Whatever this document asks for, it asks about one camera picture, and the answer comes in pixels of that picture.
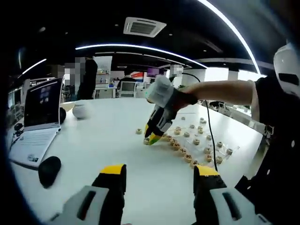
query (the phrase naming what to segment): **wire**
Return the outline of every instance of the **wire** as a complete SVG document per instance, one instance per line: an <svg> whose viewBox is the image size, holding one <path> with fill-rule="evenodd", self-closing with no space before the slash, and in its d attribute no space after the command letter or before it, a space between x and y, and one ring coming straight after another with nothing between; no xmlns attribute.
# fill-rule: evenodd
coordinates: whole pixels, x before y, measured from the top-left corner
<svg viewBox="0 0 300 225"><path fill-rule="evenodd" d="M201 83L201 81L199 80L199 78L196 77L195 75L188 74L188 73L182 73L182 74L192 76L192 77L196 78L196 79L198 80L199 83ZM215 165L215 170L218 171L217 163L216 163L216 147L215 147L215 140L214 140L214 136L212 135L211 126L210 126L210 112L209 112L209 109L208 109L208 103L207 103L207 100L204 100L204 101L205 101L205 103L206 103L207 115L208 115L208 125L209 125L209 128L210 128L210 135L211 135L211 139L212 139L212 147L213 147L213 150L214 150L214 165Z"/></svg>

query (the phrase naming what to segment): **monitor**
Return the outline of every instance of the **monitor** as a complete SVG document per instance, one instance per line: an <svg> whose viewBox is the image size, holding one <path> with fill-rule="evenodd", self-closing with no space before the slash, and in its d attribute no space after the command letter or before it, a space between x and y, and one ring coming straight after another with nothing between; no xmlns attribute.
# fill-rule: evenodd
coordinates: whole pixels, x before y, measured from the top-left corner
<svg viewBox="0 0 300 225"><path fill-rule="evenodd" d="M24 107L24 127L59 123L62 78L51 79L28 89Z"/></svg>
<svg viewBox="0 0 300 225"><path fill-rule="evenodd" d="M164 70L159 68L148 68L147 77L156 77L157 75L164 75Z"/></svg>

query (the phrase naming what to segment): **laptop keyboard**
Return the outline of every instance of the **laptop keyboard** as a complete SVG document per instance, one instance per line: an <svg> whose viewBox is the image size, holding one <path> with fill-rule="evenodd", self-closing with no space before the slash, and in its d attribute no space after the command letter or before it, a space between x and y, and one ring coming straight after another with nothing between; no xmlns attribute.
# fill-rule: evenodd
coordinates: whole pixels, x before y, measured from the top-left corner
<svg viewBox="0 0 300 225"><path fill-rule="evenodd" d="M53 135L53 131L24 132L18 142L20 145L46 145Z"/></svg>

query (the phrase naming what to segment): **led strip light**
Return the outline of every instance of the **led strip light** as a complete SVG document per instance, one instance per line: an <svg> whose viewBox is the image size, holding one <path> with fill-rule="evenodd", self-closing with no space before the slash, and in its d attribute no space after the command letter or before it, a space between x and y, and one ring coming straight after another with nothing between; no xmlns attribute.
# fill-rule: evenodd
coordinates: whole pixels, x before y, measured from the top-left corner
<svg viewBox="0 0 300 225"><path fill-rule="evenodd" d="M85 49L85 48L95 48L95 47L106 47L106 46L111 46L111 47L132 47L132 48L142 48L142 49L147 49L147 50L152 50L152 51L156 51L156 52L161 52L161 53L166 53L166 54L169 54L169 55L173 55L173 56L176 56L176 57L179 57L179 58L182 58L184 60L188 60L190 62L193 62L199 66L202 66L204 68L207 68L207 66L199 63L199 62L196 62L194 60L191 60L187 57L184 57L184 56L181 56L181 55L178 55L178 54L175 54L175 53L172 53L172 52L167 52L165 50L161 50L161 49L157 49L157 48L151 48L151 47L145 47L145 46L140 46L140 45L128 45L128 44L99 44L99 45L88 45L88 46L82 46L82 47L78 47L78 48L75 48L76 50L80 50L80 49Z"/></svg>
<svg viewBox="0 0 300 225"><path fill-rule="evenodd" d="M34 68L35 66L37 66L38 64L45 62L47 59L43 59L40 62L37 62L36 64L32 65L31 67L29 67L28 69L26 69L20 76L22 76L23 74L27 73L29 70L31 70L32 68Z"/></svg>
<svg viewBox="0 0 300 225"><path fill-rule="evenodd" d="M243 38L243 36L240 34L240 32L238 31L238 29L236 29L236 27L230 22L230 20L227 19L227 17L223 13L221 13L220 10L218 10L215 6L213 6L207 0L198 0L198 1L200 3L202 3L203 5L205 5L207 8L209 8L211 11L213 11L218 17L220 17L227 24L227 26L234 32L234 34L241 41L241 43L245 47L246 51L248 52L250 58L252 59L253 64L254 64L254 66L256 68L257 73L261 74L252 51L250 50L247 42L245 41L245 39Z"/></svg>

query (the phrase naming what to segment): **robotic hand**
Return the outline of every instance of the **robotic hand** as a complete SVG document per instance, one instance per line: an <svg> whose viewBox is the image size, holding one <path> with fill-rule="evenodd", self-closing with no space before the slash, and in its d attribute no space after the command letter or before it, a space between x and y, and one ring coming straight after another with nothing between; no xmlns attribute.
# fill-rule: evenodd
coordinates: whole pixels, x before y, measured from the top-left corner
<svg viewBox="0 0 300 225"><path fill-rule="evenodd" d="M120 225L126 191L126 165L110 165L101 170L92 186L70 197L63 212L48 225ZM193 225L270 225L254 205L234 188L228 188L213 168L194 167Z"/></svg>
<svg viewBox="0 0 300 225"><path fill-rule="evenodd" d="M194 95L176 90L165 76L156 77L146 92L146 99L156 104L145 128L149 145L157 142L169 129L182 105L194 105L198 101Z"/></svg>

